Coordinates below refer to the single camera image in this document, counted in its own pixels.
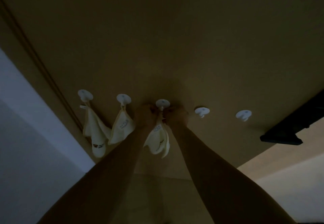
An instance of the black object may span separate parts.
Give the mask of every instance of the black object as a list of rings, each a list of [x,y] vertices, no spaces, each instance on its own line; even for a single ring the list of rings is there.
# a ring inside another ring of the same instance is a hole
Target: black object
[[[309,128],[322,117],[324,117],[324,90],[267,131],[260,140],[298,146],[303,142],[296,133]]]

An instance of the adhesive wall hook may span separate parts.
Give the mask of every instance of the adhesive wall hook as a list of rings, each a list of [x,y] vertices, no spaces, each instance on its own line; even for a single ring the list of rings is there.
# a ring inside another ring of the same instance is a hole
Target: adhesive wall hook
[[[236,118],[241,119],[243,122],[246,122],[249,117],[252,115],[252,111],[249,110],[242,110],[236,113]]]
[[[86,103],[89,102],[90,100],[93,100],[93,95],[91,92],[85,90],[85,89],[80,89],[78,91],[78,95],[80,96],[81,100]]]
[[[117,100],[122,106],[130,104],[132,102],[131,97],[129,97],[127,94],[124,93],[118,94]]]
[[[206,108],[206,107],[200,107],[195,109],[195,113],[198,114],[201,118],[204,118],[204,116],[206,114],[208,114],[210,112],[210,109]]]
[[[155,102],[156,107],[159,108],[160,111],[163,111],[164,108],[169,108],[170,107],[170,102],[167,101],[166,99],[159,99]]]

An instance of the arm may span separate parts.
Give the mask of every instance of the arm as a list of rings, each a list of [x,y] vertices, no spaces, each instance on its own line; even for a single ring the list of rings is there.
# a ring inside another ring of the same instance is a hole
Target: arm
[[[135,130],[67,191],[38,224],[111,221],[130,183],[143,144],[156,125],[158,110],[141,106]]]
[[[198,193],[215,223],[295,223],[260,186],[187,128],[183,107],[164,111]]]

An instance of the person's right arm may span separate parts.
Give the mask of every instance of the person's right arm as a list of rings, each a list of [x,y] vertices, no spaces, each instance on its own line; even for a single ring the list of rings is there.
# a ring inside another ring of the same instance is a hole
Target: person's right arm
[[[294,220],[260,186],[187,128],[183,107],[164,110],[198,193],[215,223],[290,224]]]

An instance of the hand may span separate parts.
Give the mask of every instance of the hand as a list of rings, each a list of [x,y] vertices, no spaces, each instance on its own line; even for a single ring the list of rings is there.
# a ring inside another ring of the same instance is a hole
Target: hand
[[[183,106],[170,107],[163,111],[163,117],[165,118],[165,123],[172,128],[172,126],[185,125],[188,124],[188,112]]]
[[[141,105],[135,111],[135,124],[136,128],[146,128],[152,131],[156,126],[159,110],[156,106],[148,104]]]

